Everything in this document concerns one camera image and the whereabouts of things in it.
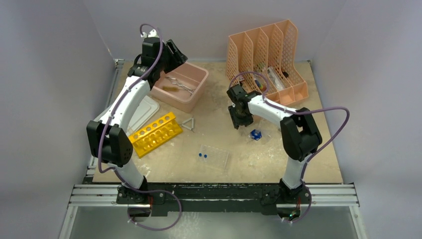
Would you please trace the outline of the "blue polyhedral object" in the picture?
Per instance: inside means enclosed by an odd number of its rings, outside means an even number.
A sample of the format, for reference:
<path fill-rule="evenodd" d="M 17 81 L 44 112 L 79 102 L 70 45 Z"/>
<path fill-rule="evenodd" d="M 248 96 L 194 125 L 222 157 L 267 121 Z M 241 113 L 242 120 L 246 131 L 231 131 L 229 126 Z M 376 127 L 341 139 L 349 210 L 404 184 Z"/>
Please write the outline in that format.
<path fill-rule="evenodd" d="M 250 132 L 250 137 L 253 140 L 259 140 L 262 138 L 262 132 L 260 130 L 254 129 Z"/>

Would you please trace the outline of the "metal crucible tongs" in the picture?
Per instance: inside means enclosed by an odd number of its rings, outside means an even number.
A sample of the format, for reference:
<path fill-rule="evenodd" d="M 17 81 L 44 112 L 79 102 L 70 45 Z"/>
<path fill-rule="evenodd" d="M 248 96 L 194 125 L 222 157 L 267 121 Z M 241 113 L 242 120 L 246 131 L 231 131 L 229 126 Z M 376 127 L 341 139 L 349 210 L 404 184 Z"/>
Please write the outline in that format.
<path fill-rule="evenodd" d="M 194 90 L 193 89 L 191 89 L 191 88 L 189 88 L 189 87 L 187 87 L 186 85 L 183 85 L 181 82 L 179 82 L 176 78 L 174 78 L 174 77 L 168 77 L 168 76 L 166 76 L 165 77 L 167 80 L 169 80 L 173 85 L 176 85 L 176 86 L 178 86 L 178 87 L 181 87 L 181 88 L 184 88 L 185 89 L 185 91 L 188 91 L 190 94 L 193 94 L 194 93 Z"/>

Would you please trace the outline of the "brown bristle tube brush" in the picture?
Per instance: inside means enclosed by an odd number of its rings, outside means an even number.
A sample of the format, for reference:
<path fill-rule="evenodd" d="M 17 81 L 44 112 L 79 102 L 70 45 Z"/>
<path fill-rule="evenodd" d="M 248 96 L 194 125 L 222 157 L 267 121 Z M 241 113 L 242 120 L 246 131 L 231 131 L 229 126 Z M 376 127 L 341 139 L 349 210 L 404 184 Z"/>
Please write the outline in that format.
<path fill-rule="evenodd" d="M 178 91 L 184 91 L 185 90 L 184 88 L 175 87 L 175 86 L 163 86 L 161 89 L 166 91 L 166 92 L 178 92 Z"/>

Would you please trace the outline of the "white plastic bin lid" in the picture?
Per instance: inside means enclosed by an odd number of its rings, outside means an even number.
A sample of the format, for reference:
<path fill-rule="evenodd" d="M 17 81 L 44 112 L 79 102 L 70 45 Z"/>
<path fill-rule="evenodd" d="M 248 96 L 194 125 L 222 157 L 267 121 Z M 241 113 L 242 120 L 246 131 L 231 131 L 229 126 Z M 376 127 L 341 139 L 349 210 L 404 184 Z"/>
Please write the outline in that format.
<path fill-rule="evenodd" d="M 127 126 L 126 135 L 130 136 L 140 130 L 159 110 L 159 104 L 149 96 L 145 96 L 136 108 Z"/>

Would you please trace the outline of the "yellow test tube rack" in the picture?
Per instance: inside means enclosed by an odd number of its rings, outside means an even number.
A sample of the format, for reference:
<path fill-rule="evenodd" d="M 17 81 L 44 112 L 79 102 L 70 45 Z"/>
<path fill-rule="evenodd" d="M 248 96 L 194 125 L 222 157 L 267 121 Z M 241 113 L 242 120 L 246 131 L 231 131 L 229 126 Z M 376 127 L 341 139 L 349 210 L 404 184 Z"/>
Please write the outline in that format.
<path fill-rule="evenodd" d="M 173 112 L 169 112 L 132 133 L 129 140 L 137 156 L 142 158 L 182 132 L 182 128 L 176 122 L 176 116 Z"/>

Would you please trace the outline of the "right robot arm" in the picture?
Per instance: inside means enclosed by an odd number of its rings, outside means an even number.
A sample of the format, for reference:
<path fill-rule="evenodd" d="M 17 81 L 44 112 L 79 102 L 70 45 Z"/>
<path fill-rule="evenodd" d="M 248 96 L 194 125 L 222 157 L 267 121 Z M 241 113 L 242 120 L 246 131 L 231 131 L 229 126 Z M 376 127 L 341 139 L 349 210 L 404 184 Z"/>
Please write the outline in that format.
<path fill-rule="evenodd" d="M 283 148 L 288 155 L 284 176 L 281 179 L 280 198 L 287 203 L 299 196 L 303 185 L 306 161 L 316 154 L 322 143 L 317 124 L 307 108 L 295 110 L 265 99 L 259 92 L 246 92 L 239 84 L 226 91 L 232 105 L 228 111 L 235 129 L 247 127 L 254 117 L 261 117 L 281 131 Z"/>

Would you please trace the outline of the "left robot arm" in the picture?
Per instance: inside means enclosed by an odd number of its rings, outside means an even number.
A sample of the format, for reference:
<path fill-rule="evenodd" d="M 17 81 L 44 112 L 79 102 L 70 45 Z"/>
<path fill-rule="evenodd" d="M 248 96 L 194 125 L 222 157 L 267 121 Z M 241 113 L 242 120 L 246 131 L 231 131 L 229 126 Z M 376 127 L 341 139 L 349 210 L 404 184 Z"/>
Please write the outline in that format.
<path fill-rule="evenodd" d="M 126 134 L 129 122 L 162 73 L 177 69 L 187 59 L 173 40 L 146 37 L 116 100 L 104 116 L 87 124 L 89 146 L 98 159 L 99 172 L 113 171 L 137 204 L 148 199 L 148 183 L 131 160 L 133 146 Z"/>

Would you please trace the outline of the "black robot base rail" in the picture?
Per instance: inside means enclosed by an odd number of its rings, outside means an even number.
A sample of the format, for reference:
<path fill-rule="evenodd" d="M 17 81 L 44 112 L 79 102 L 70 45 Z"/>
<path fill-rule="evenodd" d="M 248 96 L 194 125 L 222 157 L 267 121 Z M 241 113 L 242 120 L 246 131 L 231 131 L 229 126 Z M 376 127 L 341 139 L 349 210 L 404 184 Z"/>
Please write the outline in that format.
<path fill-rule="evenodd" d="M 169 212 L 261 213 L 293 220 L 308 206 L 306 186 L 290 190 L 279 183 L 158 183 L 148 182 L 145 193 L 117 188 L 117 204 L 143 207 L 154 217 Z"/>

